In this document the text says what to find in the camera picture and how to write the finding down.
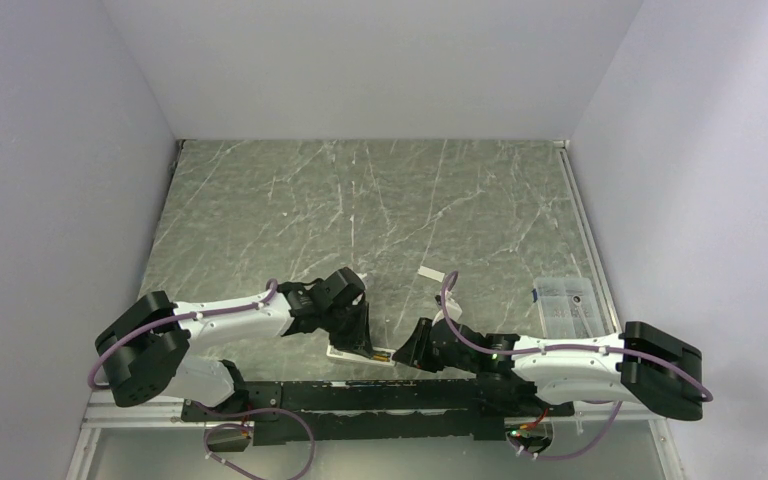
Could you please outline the white remote control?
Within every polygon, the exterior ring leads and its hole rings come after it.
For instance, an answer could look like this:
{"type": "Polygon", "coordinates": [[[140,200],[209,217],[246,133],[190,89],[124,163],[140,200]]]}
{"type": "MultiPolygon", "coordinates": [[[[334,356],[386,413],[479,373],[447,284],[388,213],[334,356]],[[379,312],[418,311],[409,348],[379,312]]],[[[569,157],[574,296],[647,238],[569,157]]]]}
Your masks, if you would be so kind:
{"type": "Polygon", "coordinates": [[[393,360],[393,354],[395,351],[393,349],[387,349],[387,348],[381,348],[381,347],[373,347],[372,348],[372,355],[369,357],[357,354],[357,353],[350,353],[345,352],[336,349],[334,346],[329,345],[326,350],[326,356],[337,362],[344,362],[344,363],[352,363],[352,364],[362,364],[362,365],[368,365],[368,366],[385,366],[385,367],[394,367],[396,362],[393,360]],[[390,357],[392,360],[391,363],[376,363],[370,360],[371,357],[375,355],[381,355],[381,356],[387,356],[390,357]]]}

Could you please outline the white battery cover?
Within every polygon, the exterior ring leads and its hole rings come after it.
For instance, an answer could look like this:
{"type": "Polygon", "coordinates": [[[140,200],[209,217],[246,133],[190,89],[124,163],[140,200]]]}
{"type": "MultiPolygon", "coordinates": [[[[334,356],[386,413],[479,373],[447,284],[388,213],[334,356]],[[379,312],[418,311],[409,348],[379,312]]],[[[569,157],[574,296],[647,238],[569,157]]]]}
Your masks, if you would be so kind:
{"type": "Polygon", "coordinates": [[[417,269],[417,274],[436,282],[442,282],[446,276],[445,273],[426,266],[420,266],[417,269]]]}

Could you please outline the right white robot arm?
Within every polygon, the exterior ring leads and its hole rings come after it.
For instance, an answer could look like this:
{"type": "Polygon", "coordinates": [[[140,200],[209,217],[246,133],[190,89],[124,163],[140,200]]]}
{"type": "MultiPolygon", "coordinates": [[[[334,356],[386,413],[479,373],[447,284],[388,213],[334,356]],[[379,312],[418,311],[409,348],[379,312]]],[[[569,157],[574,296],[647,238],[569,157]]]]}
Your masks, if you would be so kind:
{"type": "Polygon", "coordinates": [[[700,350],[644,322],[601,337],[541,339],[421,318],[393,359],[426,372],[473,373],[479,399],[508,415],[571,402],[634,402],[661,417],[698,421],[712,399],[700,350]]]}

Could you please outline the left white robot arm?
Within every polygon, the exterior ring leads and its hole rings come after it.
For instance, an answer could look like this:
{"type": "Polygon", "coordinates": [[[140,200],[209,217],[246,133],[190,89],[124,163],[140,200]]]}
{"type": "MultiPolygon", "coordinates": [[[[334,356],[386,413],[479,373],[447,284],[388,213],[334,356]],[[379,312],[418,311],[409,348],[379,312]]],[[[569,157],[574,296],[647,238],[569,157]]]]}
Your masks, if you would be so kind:
{"type": "Polygon", "coordinates": [[[204,351],[317,330],[338,351],[373,357],[365,284],[350,268],[310,282],[271,279],[262,293],[208,303],[150,292],[96,338],[98,358],[87,383],[110,391],[121,408],[169,396],[232,420],[249,404],[243,376],[233,362],[209,360],[204,351]]]}

